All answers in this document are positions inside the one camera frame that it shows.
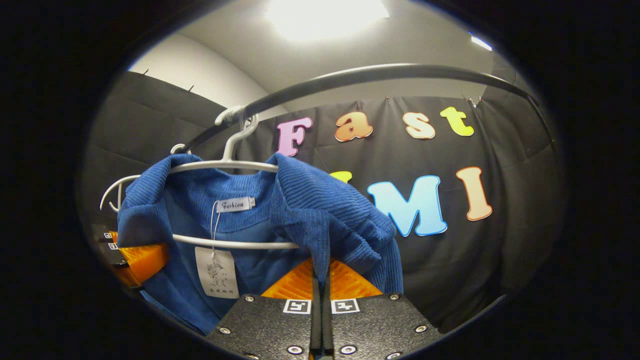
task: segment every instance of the neck label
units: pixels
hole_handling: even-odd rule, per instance
[[[235,199],[219,200],[216,206],[218,213],[233,213],[249,210],[255,206],[255,197],[238,197]]]

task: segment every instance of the blue letter m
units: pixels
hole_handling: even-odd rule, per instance
[[[376,208],[388,214],[396,223],[402,236],[408,236],[415,217],[420,214],[420,223],[415,228],[419,236],[440,234],[447,230],[442,220],[438,200],[440,178],[433,175],[421,176],[415,180],[409,201],[390,182],[369,185],[367,192],[373,196]]]

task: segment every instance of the colorful letter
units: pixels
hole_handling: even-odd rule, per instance
[[[296,144],[301,145],[302,141],[305,139],[305,130],[302,128],[298,128],[293,131],[295,127],[302,126],[305,128],[310,128],[313,122],[310,117],[305,117],[304,119],[298,119],[288,122],[283,122],[279,124],[277,128],[280,130],[280,140],[278,142],[278,152],[280,154],[286,156],[294,156],[298,153],[298,150],[293,147],[293,141]]]
[[[335,131],[335,139],[347,142],[354,138],[365,138],[373,132],[373,126],[369,125],[367,115],[360,111],[354,111],[341,116],[335,122],[338,130]]]
[[[471,136],[474,134],[474,128],[466,126],[462,119],[467,116],[462,111],[456,110],[453,106],[450,106],[440,112],[440,116],[447,118],[451,129],[460,136]]]
[[[427,124],[429,118],[423,113],[405,113],[402,120],[407,124],[406,132],[416,139],[430,139],[436,136],[436,129]]]
[[[469,199],[467,219],[470,221],[486,218],[493,211],[493,208],[486,203],[480,174],[482,174],[482,169],[479,167],[465,167],[456,173],[458,179],[462,180],[462,183],[465,184],[465,189],[467,189],[467,197]]]
[[[447,230],[447,223],[442,220],[440,200],[438,199],[437,176],[421,176],[415,180],[409,201],[390,182],[375,183],[369,185],[367,192],[373,196],[376,208],[384,214],[388,214],[396,223],[402,236],[408,236],[415,221],[420,214],[420,223],[415,228],[419,236],[440,234]]]
[[[351,172],[348,172],[348,171],[336,171],[336,172],[332,172],[329,175],[335,177],[336,179],[342,181],[343,183],[347,183],[349,180],[351,180],[351,177],[353,176],[351,175]]]

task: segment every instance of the hang tag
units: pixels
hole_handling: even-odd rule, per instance
[[[255,206],[255,197],[238,197],[235,199],[219,200],[216,206],[218,213],[233,213],[249,210]]]
[[[211,297],[238,299],[236,268],[231,251],[216,249],[211,259],[210,247],[196,247],[196,265],[204,293]]]

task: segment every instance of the blue sweater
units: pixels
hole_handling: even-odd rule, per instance
[[[126,189],[118,212],[120,247],[167,243],[169,262],[143,286],[174,316],[207,334],[237,301],[205,294],[195,260],[199,245],[175,241],[172,234],[210,239],[213,203],[238,197],[255,197],[255,207],[222,213],[216,240],[291,241],[300,247],[216,247],[231,251],[240,294],[261,294],[309,257],[322,284],[332,256],[382,292],[402,292],[396,228],[351,185],[278,153],[267,160],[278,165],[277,173],[230,175],[207,168],[168,176],[172,167],[195,161],[202,159],[176,154],[156,163]]]

